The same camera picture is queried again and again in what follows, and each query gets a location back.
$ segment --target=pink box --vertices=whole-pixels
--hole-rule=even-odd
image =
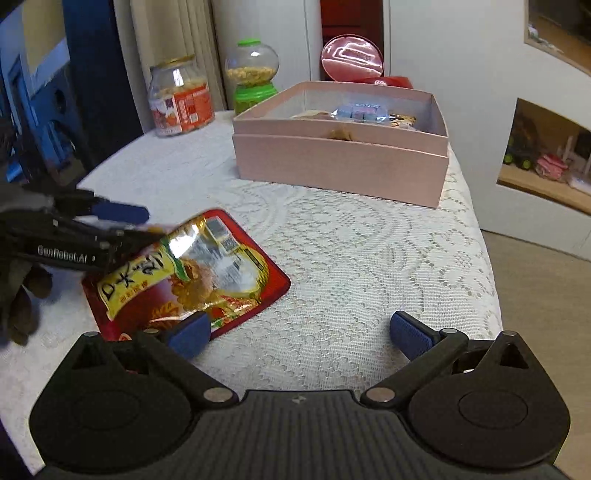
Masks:
[[[371,103],[417,118],[412,131],[386,125],[294,119]],[[353,141],[331,140],[334,130]],[[431,93],[345,82],[303,82],[234,119],[240,178],[359,193],[437,207],[449,162],[447,127]]]

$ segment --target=snack in box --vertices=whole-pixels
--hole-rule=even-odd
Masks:
[[[323,110],[306,110],[302,113],[292,115],[292,119],[313,119],[313,120],[339,120],[341,122],[360,122],[390,125],[396,128],[415,130],[414,125],[417,118],[412,115],[403,115],[393,111],[386,111],[381,105],[370,103],[354,103],[340,105],[334,112],[328,113]]]
[[[223,210],[183,223],[134,260],[82,281],[106,340],[167,330],[197,310],[212,338],[248,320],[290,288],[289,278]]]

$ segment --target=snack bag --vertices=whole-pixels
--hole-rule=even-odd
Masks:
[[[136,259],[82,285],[106,340],[137,330],[166,330],[197,310],[208,312],[212,338],[267,308],[289,278],[223,210],[183,223]]]

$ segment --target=metal screw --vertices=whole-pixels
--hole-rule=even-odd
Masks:
[[[394,390],[385,387],[370,388],[365,394],[370,400],[380,403],[386,403],[396,396]]]
[[[232,398],[234,393],[232,390],[226,387],[213,387],[208,388],[205,392],[203,392],[203,397],[205,400],[209,400],[214,403],[224,403]]]

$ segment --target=green gumball machine base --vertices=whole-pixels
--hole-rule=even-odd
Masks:
[[[238,85],[234,92],[234,112],[239,115],[276,94],[277,89],[271,82],[253,87]]]

